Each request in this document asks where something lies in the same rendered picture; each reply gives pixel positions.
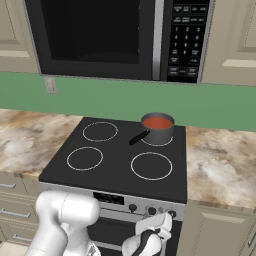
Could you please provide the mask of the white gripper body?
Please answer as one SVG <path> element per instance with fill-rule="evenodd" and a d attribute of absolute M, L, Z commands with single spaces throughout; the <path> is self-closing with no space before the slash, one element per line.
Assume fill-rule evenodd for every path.
<path fill-rule="evenodd" d="M 147 229 L 157 231 L 163 241 L 171 238 L 172 216 L 168 213 L 161 213 L 149 218 L 140 220 L 135 225 L 135 234 L 139 235 Z"/>

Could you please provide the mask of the black stove with hob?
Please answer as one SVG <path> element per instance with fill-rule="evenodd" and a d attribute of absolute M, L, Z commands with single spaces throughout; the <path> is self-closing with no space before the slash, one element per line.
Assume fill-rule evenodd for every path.
<path fill-rule="evenodd" d="M 129 141 L 139 122 L 83 118 L 39 176 L 45 190 L 96 198 L 100 217 L 134 222 L 169 210 L 182 223 L 187 204 L 186 128 L 163 146 Z M 133 213 L 129 205 L 135 204 Z M 156 209 L 155 215 L 148 208 Z"/>

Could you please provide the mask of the red marinara sauce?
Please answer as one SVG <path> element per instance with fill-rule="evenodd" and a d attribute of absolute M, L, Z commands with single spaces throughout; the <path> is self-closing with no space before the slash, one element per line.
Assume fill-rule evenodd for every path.
<path fill-rule="evenodd" d="M 145 119 L 143 124 L 150 129 L 168 129 L 173 125 L 173 122 L 164 117 L 153 116 Z"/>

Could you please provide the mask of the black oven door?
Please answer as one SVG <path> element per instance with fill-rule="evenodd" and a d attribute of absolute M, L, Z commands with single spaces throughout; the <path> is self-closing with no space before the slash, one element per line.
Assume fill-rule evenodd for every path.
<path fill-rule="evenodd" d="M 172 223 L 171 238 L 165 243 L 160 256 L 176 256 L 181 228 L 180 221 Z M 100 217 L 94 225 L 88 227 L 88 234 L 102 256 L 122 256 L 118 246 L 122 246 L 127 238 L 135 234 L 135 223 Z"/>

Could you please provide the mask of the beige base cupboard door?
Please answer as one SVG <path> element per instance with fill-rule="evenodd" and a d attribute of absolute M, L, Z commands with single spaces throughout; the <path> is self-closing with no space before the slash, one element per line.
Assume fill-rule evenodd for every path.
<path fill-rule="evenodd" d="M 177 256 L 241 256 L 256 210 L 189 200 Z"/>

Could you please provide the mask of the beige drawer front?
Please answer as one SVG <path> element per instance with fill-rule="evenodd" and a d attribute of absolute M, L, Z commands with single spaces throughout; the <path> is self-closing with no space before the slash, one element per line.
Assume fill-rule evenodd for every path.
<path fill-rule="evenodd" d="M 16 194 L 21 196 L 38 197 L 42 192 L 38 180 L 23 178 L 13 174 L 6 174 L 0 172 L 0 183 L 16 184 L 14 189 L 0 187 L 0 192 Z"/>
<path fill-rule="evenodd" d="M 33 228 L 11 223 L 1 222 L 0 227 L 8 242 L 25 246 L 31 244 L 36 233 L 36 230 Z"/>
<path fill-rule="evenodd" d="M 0 216 L 5 219 L 28 223 L 37 224 L 39 222 L 38 216 L 35 210 L 35 201 L 28 198 L 17 198 L 17 197 L 4 197 L 0 196 L 0 210 L 5 208 L 7 211 L 27 214 L 31 213 L 28 219 L 1 214 Z"/>

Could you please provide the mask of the black microwave oven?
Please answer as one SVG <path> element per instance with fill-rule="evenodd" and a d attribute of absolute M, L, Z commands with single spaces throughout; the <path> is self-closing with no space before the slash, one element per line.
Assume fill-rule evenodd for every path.
<path fill-rule="evenodd" d="M 24 0 L 43 75 L 198 84 L 213 0 Z"/>

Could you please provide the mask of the black microwave door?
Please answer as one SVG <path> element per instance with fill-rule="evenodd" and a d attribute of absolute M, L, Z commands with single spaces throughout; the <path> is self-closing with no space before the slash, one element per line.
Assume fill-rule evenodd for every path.
<path fill-rule="evenodd" d="M 150 80 L 155 0 L 25 0 L 44 75 Z"/>

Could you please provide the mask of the grey wall socket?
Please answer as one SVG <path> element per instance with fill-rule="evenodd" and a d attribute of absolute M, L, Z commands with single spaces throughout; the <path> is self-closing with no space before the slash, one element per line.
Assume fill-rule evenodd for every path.
<path fill-rule="evenodd" d="M 45 87 L 46 87 L 46 92 L 48 94 L 56 94 L 57 93 L 56 81 L 55 81 L 54 77 L 45 76 L 44 83 L 45 83 Z"/>

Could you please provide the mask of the beige wall cupboard door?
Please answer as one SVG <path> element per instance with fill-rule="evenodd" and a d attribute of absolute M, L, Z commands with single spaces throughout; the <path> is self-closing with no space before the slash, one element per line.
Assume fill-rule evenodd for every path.
<path fill-rule="evenodd" d="M 0 72 L 38 72 L 24 0 L 0 0 Z"/>
<path fill-rule="evenodd" d="M 256 0 L 215 0 L 203 83 L 256 87 Z"/>

